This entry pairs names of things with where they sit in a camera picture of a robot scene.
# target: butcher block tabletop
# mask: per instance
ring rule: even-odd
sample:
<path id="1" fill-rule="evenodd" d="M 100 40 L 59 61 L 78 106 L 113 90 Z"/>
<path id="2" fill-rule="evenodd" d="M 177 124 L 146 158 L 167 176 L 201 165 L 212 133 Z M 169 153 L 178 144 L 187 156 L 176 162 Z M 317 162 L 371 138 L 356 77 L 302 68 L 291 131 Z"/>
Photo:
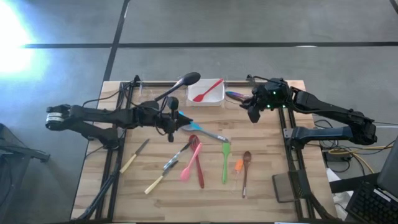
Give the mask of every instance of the butcher block tabletop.
<path id="1" fill-rule="evenodd" d="M 290 86 L 305 90 L 302 80 L 287 81 Z M 120 82 L 104 82 L 100 98 L 112 95 L 119 90 Z M 168 90 L 168 87 L 154 87 L 150 82 L 142 88 L 134 88 L 133 102 L 153 100 Z M 227 87 L 228 91 L 251 94 L 251 87 Z M 272 176 L 288 171 L 284 141 L 280 128 L 278 111 L 265 110 L 258 123 L 252 124 L 247 111 L 240 108 L 237 101 L 226 96 L 221 106 L 187 107 L 186 89 L 181 88 L 171 94 L 179 99 L 179 110 L 192 118 L 203 129 L 227 137 L 231 142 L 228 156 L 228 179 L 222 183 L 223 153 L 222 142 L 197 131 L 179 129 L 174 134 L 174 142 L 161 136 L 155 128 L 144 127 L 127 130 L 122 166 L 134 155 L 146 140 L 146 147 L 135 158 L 130 167 L 119 177 L 114 222 L 288 222 L 297 221 L 293 203 L 278 203 L 275 197 Z M 98 108 L 113 110 L 118 96 L 101 100 Z M 297 126 L 312 128 L 312 115 L 294 113 Z M 289 117 L 285 112 L 287 126 Z M 95 123 L 101 128 L 110 124 Z M 180 180 L 181 171 L 193 155 L 188 149 L 179 156 L 179 162 L 170 170 L 149 194 L 144 191 L 159 176 L 163 166 L 188 142 L 191 134 L 196 134 L 203 143 L 199 160 L 205 188 L 201 189 L 197 167 L 191 168 L 190 178 Z M 98 141 L 91 141 L 87 153 L 99 148 Z M 235 163 L 250 151 L 252 161 L 248 169 L 247 197 L 242 198 L 244 172 L 235 178 Z M 336 216 L 331 190 L 319 147 L 305 146 L 304 162 L 311 189 L 316 198 L 332 215 Z M 103 176 L 106 150 L 92 153 L 86 158 L 76 193 L 72 218 L 81 215 L 98 193 Z M 104 216 L 108 212 L 110 190 L 105 198 Z"/>

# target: white square bowl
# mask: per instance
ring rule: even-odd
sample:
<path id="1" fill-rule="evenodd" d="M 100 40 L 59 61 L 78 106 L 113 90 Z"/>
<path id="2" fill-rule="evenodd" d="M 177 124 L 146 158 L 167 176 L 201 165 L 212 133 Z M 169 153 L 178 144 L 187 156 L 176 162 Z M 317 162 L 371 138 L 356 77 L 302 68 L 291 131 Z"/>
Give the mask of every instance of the white square bowl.
<path id="1" fill-rule="evenodd" d="M 218 80 L 219 78 L 203 78 L 195 84 L 188 86 L 187 106 L 221 106 L 225 94 L 224 81 L 208 92 L 201 102 L 193 101 L 197 95 L 205 93 Z"/>

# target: concrete floor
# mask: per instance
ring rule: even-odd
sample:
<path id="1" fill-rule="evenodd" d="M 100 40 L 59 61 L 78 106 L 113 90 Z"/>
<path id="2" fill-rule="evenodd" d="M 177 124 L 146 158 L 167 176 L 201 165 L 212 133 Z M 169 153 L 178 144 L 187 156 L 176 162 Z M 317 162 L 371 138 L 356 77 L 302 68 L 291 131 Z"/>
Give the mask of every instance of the concrete floor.
<path id="1" fill-rule="evenodd" d="M 0 36 L 0 123 L 28 146 L 51 154 L 47 164 L 30 163 L 5 223 L 69 219 L 87 141 L 70 131 L 48 131 L 45 109 L 98 97 L 110 53 L 12 46 L 110 44 L 122 4 L 0 1 L 0 29 L 6 34 Z M 398 41 L 396 24 L 398 15 L 388 0 L 138 0 L 129 5 L 120 42 L 384 42 Z M 175 80 L 192 71 L 227 80 L 247 74 L 302 79 L 321 100 L 398 123 L 397 58 L 398 47 L 119 49 L 110 80 L 134 75 Z M 379 128 L 377 135 L 377 145 L 384 145 L 398 129 Z M 379 171 L 387 153 L 364 158 Z M 356 161 L 339 174 L 359 175 Z"/>

